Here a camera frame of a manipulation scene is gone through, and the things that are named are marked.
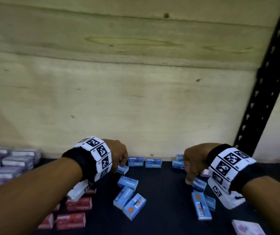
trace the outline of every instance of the forearm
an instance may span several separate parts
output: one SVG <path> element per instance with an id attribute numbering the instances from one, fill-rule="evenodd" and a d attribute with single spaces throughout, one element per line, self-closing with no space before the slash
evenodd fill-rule
<path id="1" fill-rule="evenodd" d="M 32 233 L 81 178 L 74 160 L 60 158 L 0 186 L 0 235 Z"/>
<path id="2" fill-rule="evenodd" d="M 268 176 L 259 177 L 248 182 L 242 194 L 280 234 L 280 182 Z"/>

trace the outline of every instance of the hand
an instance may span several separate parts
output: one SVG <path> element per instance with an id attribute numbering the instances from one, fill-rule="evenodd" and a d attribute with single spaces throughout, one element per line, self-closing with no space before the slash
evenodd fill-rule
<path id="1" fill-rule="evenodd" d="M 121 143 L 119 140 L 102 139 L 112 152 L 112 172 L 118 171 L 118 164 L 125 166 L 128 160 L 128 152 L 126 145 Z"/>
<path id="2" fill-rule="evenodd" d="M 213 148 L 219 145 L 220 143 L 213 142 L 202 143 L 192 146 L 184 151 L 183 163 L 184 169 L 187 172 L 187 184 L 190 185 L 197 174 L 210 166 L 206 163 L 207 155 Z"/>

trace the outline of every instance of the blue box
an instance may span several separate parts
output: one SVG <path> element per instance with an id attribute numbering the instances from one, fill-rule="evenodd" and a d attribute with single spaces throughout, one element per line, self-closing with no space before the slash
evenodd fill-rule
<path id="1" fill-rule="evenodd" d="M 121 167 L 121 166 L 118 165 L 118 172 L 120 174 L 126 175 L 126 173 L 128 171 L 129 171 L 129 167 L 128 166 Z"/>
<path id="2" fill-rule="evenodd" d="M 173 168 L 184 170 L 183 161 L 172 161 Z"/>
<path id="3" fill-rule="evenodd" d="M 211 212 L 207 206 L 204 194 L 202 192 L 192 192 L 192 200 L 197 211 L 199 220 L 212 220 Z"/>
<path id="4" fill-rule="evenodd" d="M 177 161 L 183 161 L 183 154 L 177 154 Z"/>
<path id="5" fill-rule="evenodd" d="M 195 178 L 191 185 L 193 186 L 193 188 L 197 189 L 198 191 L 204 192 L 207 183 L 198 178 Z"/>
<path id="6" fill-rule="evenodd" d="M 123 213 L 133 220 L 135 216 L 140 212 L 143 206 L 146 204 L 146 199 L 140 194 L 136 194 L 124 207 Z"/>
<path id="7" fill-rule="evenodd" d="M 133 157 L 128 159 L 128 166 L 130 167 L 138 167 L 143 165 L 144 161 L 142 157 Z"/>
<path id="8" fill-rule="evenodd" d="M 132 179 L 132 178 L 129 178 L 129 177 L 126 177 L 126 176 L 121 176 L 121 178 L 119 179 L 117 184 L 118 184 L 119 187 L 127 186 L 127 187 L 130 187 L 133 190 L 136 190 L 136 188 L 138 186 L 138 182 L 139 181 L 136 180 L 136 179 Z"/>
<path id="9" fill-rule="evenodd" d="M 119 194 L 116 196 L 116 198 L 113 201 L 113 205 L 120 210 L 124 209 L 124 206 L 127 204 L 127 202 L 130 200 L 130 198 L 134 194 L 134 190 L 130 187 L 124 186 L 122 190 L 119 192 Z"/>
<path id="10" fill-rule="evenodd" d="M 204 195 L 204 197 L 205 197 L 205 201 L 207 203 L 207 206 L 208 206 L 209 210 L 215 211 L 216 200 L 212 197 L 207 196 L 207 195 Z"/>
<path id="11" fill-rule="evenodd" d="M 161 168 L 161 159 L 146 159 L 145 167 L 148 168 Z"/>

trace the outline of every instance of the barcode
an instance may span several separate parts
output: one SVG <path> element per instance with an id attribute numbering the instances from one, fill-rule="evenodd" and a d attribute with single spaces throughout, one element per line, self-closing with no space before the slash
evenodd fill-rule
<path id="1" fill-rule="evenodd" d="M 144 199 L 142 199 L 142 198 L 138 199 L 138 201 L 135 203 L 135 208 L 138 209 L 140 207 L 140 205 L 142 205 L 143 202 L 144 202 Z"/>
<path id="2" fill-rule="evenodd" d="M 203 210 L 203 207 L 202 207 L 201 203 L 196 202 L 196 205 L 197 205 L 197 210 L 198 210 L 200 216 L 204 216 L 204 210 Z"/>

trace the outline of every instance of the black bracket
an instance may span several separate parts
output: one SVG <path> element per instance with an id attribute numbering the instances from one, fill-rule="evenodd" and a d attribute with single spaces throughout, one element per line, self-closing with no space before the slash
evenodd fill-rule
<path id="1" fill-rule="evenodd" d="M 234 146 L 252 156 L 280 93 L 280 17 L 256 74 Z"/>

